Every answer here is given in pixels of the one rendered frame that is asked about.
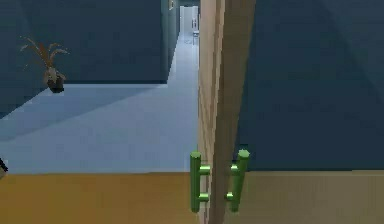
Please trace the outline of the light wooden room door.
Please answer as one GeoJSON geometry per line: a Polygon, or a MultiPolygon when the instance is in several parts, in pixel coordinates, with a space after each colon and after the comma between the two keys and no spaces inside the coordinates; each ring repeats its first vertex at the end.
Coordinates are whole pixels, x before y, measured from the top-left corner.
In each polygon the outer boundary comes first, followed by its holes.
{"type": "Polygon", "coordinates": [[[201,0],[198,145],[211,167],[200,224],[224,224],[256,0],[201,0]]]}

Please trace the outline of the brown potted house plant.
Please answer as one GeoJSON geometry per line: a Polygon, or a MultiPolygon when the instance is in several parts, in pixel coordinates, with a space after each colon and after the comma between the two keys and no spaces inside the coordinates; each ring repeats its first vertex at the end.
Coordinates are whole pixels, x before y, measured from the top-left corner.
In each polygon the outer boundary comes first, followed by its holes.
{"type": "Polygon", "coordinates": [[[40,58],[45,68],[43,82],[52,93],[62,93],[66,76],[56,68],[55,58],[59,54],[69,54],[69,51],[59,43],[50,43],[45,47],[43,43],[37,43],[29,37],[22,37],[22,39],[27,43],[20,48],[20,51],[31,49],[40,58]]]}

